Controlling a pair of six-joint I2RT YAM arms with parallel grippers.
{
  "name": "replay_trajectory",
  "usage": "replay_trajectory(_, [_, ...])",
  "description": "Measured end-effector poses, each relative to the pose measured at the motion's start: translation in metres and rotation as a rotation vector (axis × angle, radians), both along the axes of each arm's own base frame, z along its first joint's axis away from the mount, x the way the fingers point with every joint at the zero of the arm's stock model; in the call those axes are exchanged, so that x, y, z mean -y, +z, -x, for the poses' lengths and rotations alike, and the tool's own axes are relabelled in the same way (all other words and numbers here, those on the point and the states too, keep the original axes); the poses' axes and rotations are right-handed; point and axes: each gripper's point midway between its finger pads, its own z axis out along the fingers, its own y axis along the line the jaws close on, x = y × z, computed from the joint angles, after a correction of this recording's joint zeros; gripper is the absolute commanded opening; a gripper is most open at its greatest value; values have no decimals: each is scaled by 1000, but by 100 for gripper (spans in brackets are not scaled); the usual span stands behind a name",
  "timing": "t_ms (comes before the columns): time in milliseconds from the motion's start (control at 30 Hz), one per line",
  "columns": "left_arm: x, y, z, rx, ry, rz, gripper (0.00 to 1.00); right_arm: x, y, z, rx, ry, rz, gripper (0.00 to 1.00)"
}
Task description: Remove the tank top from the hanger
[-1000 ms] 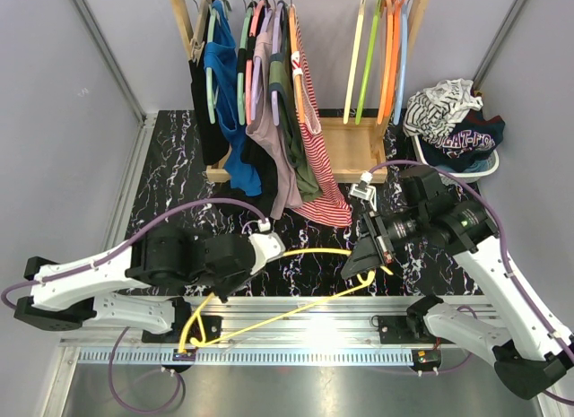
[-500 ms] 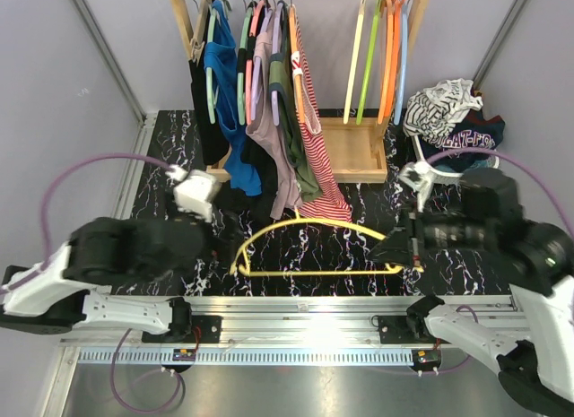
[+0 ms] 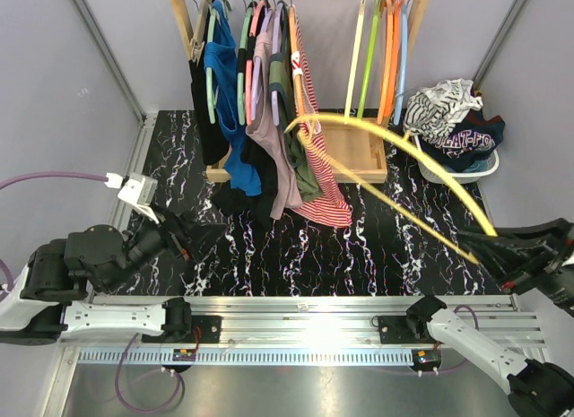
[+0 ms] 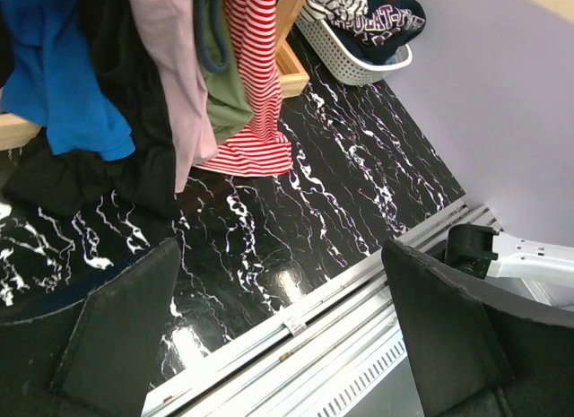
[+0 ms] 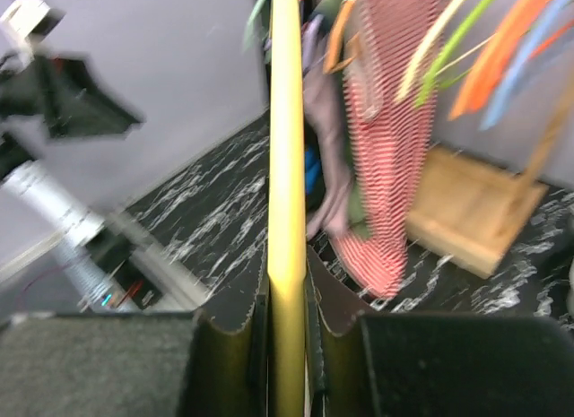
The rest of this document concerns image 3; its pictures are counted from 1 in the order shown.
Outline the yellow plastic hanger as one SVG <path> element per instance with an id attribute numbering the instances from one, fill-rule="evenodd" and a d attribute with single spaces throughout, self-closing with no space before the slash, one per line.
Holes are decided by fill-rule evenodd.
<path id="1" fill-rule="evenodd" d="M 462 258 L 473 263 L 475 265 L 479 264 L 478 258 L 471 254 L 470 252 L 464 251 L 458 244 L 449 240 L 445 236 L 434 230 L 429 224 L 422 221 L 416 217 L 413 213 L 409 212 L 402 205 L 394 202 L 388 196 L 383 194 L 381 191 L 376 189 L 371 183 L 369 183 L 365 178 L 360 177 L 357 173 L 353 172 L 351 169 L 347 168 L 343 163 L 336 160 L 327 153 L 321 153 L 312 143 L 312 133 L 316 123 L 322 124 L 326 122 L 332 125 L 341 125 L 343 127 L 350 127 L 353 129 L 359 129 L 361 131 L 367 132 L 370 135 L 377 136 L 386 142 L 393 144 L 398 147 L 403 152 L 407 153 L 414 159 L 422 162 L 430 171 L 432 171 L 438 178 L 441 179 L 442 183 L 445 184 L 450 190 L 457 196 L 459 201 L 467 208 L 467 210 L 473 215 L 474 219 L 478 222 L 483 233 L 489 237 L 497 237 L 498 234 L 495 231 L 491 221 L 488 219 L 484 210 L 475 202 L 475 200 L 470 196 L 470 194 L 459 184 L 453 176 L 447 172 L 441 165 L 439 165 L 435 160 L 433 160 L 429 155 L 420 151 L 415 145 L 408 142 L 406 139 L 399 137 L 398 135 L 391 132 L 386 127 L 381 127 L 376 124 L 371 124 L 367 121 L 360 120 L 356 117 L 345 118 L 341 115 L 334 113 L 317 113 L 317 114 L 307 114 L 300 117 L 294 118 L 285 128 L 284 132 L 289 133 L 295 126 L 310 125 L 311 130 L 308 135 L 302 134 L 298 135 L 300 142 L 307 149 L 310 149 L 315 153 L 321 160 L 327 161 L 328 164 L 334 167 L 338 172 L 341 172 L 345 177 L 349 178 L 351 182 L 360 185 L 361 187 L 367 189 L 372 195 L 374 195 L 380 202 L 390 206 L 396 212 L 404 216 L 411 223 L 417 225 L 422 230 L 427 232 L 433 238 L 441 242 L 444 246 L 450 248 L 459 254 Z"/>

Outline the black white striped tank top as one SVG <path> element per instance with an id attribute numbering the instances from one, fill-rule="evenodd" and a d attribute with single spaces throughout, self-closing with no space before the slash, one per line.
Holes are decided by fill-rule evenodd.
<path id="1" fill-rule="evenodd" d="M 474 93 L 473 84 L 472 80 L 459 78 L 420 88 L 407 101 L 404 129 L 430 138 L 449 135 L 471 110 L 483 107 L 483 99 Z"/>

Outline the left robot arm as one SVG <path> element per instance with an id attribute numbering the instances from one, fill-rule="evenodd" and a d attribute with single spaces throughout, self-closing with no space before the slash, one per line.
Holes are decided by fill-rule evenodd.
<path id="1" fill-rule="evenodd" d="M 227 229 L 199 222 L 192 212 L 157 207 L 153 214 L 143 217 L 135 232 L 99 224 L 38 247 L 2 292 L 2 343 L 49 345 L 133 336 L 146 343 L 198 340 L 201 329 L 182 298 L 112 306 L 87 300 L 91 292 L 110 294 L 125 285 L 166 252 L 185 262 L 203 260 Z"/>

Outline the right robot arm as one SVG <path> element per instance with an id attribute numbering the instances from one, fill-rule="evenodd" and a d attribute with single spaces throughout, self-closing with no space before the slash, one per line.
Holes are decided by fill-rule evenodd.
<path id="1" fill-rule="evenodd" d="M 508 294 L 540 291 L 552 304 L 573 313 L 573 224 L 556 220 L 521 228 L 458 233 L 461 247 Z M 469 326 L 436 296 L 406 311 L 406 332 L 417 343 L 430 339 L 453 348 L 489 376 L 519 416 L 569 416 L 573 377 L 561 366 L 525 356 Z"/>

